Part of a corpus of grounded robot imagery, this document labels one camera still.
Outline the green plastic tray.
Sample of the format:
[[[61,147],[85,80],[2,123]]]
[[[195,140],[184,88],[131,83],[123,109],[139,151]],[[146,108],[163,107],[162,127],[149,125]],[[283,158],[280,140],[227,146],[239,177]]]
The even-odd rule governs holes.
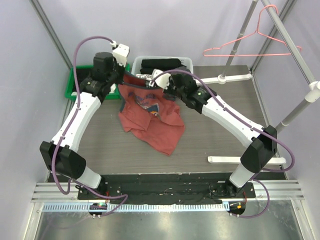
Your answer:
[[[87,78],[91,74],[92,68],[93,68],[93,65],[78,65],[76,67],[78,84],[80,84],[85,78]],[[69,72],[64,96],[67,99],[74,102],[76,100],[77,94],[76,94],[76,96],[71,96],[72,92],[76,92],[73,68],[71,68],[70,72]],[[120,93],[119,93],[118,87],[116,86],[115,93],[109,93],[105,99],[106,100],[118,100],[120,98],[121,98]]]

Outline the red tank top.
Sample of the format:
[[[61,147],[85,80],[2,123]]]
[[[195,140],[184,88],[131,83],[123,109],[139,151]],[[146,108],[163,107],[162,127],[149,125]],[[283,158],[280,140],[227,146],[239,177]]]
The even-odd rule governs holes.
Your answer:
[[[145,80],[129,72],[124,74],[118,91],[122,99],[118,117],[123,130],[170,156],[186,129],[180,106],[162,88],[147,87]]]

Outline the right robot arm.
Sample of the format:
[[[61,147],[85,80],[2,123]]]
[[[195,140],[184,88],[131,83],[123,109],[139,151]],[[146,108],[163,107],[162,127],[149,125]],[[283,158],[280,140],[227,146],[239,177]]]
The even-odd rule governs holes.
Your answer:
[[[250,121],[225,103],[207,84],[191,72],[168,70],[155,83],[167,94],[178,97],[185,105],[216,121],[232,133],[246,148],[236,170],[226,180],[226,193],[233,198],[258,174],[277,152],[277,131]]]

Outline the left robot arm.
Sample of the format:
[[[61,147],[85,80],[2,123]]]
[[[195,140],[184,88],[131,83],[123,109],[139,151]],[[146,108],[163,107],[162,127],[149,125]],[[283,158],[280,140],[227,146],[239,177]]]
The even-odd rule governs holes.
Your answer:
[[[75,104],[59,132],[43,141],[40,153],[48,170],[89,187],[89,194],[100,200],[107,192],[102,176],[91,170],[78,154],[81,138],[95,112],[114,84],[123,81],[129,50],[99,52],[93,58],[88,76],[80,81]]]

